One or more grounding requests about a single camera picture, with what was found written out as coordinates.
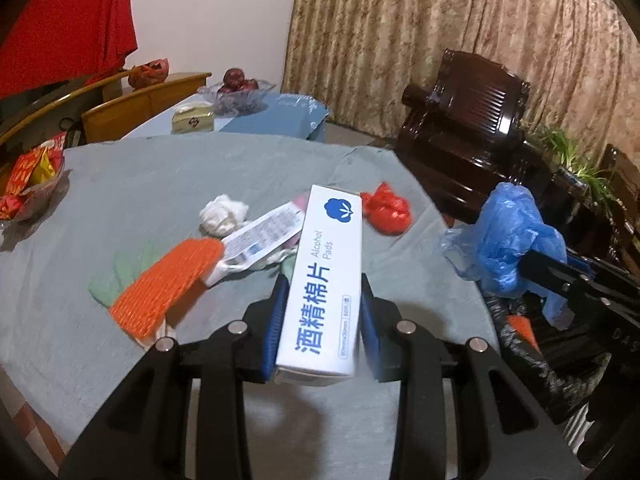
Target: alcohol pads box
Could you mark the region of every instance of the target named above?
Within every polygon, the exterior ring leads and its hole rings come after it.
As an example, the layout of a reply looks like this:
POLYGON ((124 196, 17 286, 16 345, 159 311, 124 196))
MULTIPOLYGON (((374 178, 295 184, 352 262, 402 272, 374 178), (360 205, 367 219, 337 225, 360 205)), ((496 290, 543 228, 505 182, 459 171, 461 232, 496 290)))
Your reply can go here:
POLYGON ((362 200, 313 186, 276 356, 276 381, 325 386, 355 374, 362 200))

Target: fruit bowl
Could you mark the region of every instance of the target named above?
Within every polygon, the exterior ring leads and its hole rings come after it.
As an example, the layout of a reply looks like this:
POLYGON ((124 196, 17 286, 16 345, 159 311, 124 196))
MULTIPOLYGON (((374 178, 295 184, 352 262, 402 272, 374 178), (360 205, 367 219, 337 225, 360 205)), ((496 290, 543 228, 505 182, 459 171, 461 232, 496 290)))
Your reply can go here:
POLYGON ((224 86, 221 81, 212 86, 201 86, 198 88, 198 94, 213 104, 213 111, 216 115, 251 114, 260 110, 260 105, 264 101, 265 95, 276 88, 276 85, 268 81, 258 79, 257 82, 257 90, 218 93, 218 90, 224 86))

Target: silver screw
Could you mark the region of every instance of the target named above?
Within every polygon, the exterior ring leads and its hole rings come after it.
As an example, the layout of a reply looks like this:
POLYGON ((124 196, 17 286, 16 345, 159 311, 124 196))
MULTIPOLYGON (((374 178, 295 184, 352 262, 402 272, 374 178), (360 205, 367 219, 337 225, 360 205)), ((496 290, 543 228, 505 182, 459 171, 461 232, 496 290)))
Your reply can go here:
POLYGON ((156 341, 156 350, 159 352, 168 352, 174 347, 174 340, 170 337, 161 337, 156 341))
POLYGON ((247 323, 242 320, 236 320, 229 323, 226 328, 235 335, 240 335, 246 332, 246 329, 249 328, 247 323))
POLYGON ((489 343, 481 337, 474 337, 469 340, 469 346, 475 352, 485 352, 489 348, 489 343))
POLYGON ((415 332, 416 326, 413 321, 409 321, 408 319, 402 319, 398 321, 398 324, 396 325, 396 329, 398 329, 398 332, 401 334, 410 335, 415 332))

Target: round table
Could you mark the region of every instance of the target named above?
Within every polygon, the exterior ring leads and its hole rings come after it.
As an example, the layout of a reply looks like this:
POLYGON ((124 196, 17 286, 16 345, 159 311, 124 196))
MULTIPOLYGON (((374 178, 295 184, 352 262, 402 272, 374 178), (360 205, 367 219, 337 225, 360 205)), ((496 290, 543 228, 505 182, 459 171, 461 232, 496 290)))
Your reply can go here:
MULTIPOLYGON (((436 336, 482 336, 497 348, 476 286, 437 250, 442 218, 392 152, 212 132, 91 144, 65 155, 47 212, 28 229, 5 232, 0 246, 0 363, 68 443, 143 352, 89 295, 88 283, 122 251, 201 236, 198 212, 221 193, 247 203, 254 219, 312 184, 359 192, 386 180, 409 200, 415 221, 400 237, 364 224, 362 268, 374 294, 436 336)), ((268 297, 276 274, 233 276, 193 298, 178 340, 206 338, 241 317, 268 297)), ((246 385, 256 479, 388 478, 399 385, 377 384, 364 368, 324 388, 246 385)))

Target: curtain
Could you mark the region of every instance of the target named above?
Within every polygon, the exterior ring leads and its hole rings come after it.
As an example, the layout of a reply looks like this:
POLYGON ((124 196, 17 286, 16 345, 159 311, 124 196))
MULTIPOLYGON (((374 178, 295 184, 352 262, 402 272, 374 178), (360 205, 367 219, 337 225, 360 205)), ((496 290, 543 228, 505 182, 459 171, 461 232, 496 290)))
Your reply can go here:
POLYGON ((560 123, 599 156, 640 162, 640 48, 612 0, 296 0, 284 91, 395 137, 409 82, 433 84, 445 48, 500 62, 532 85, 525 118, 560 123))

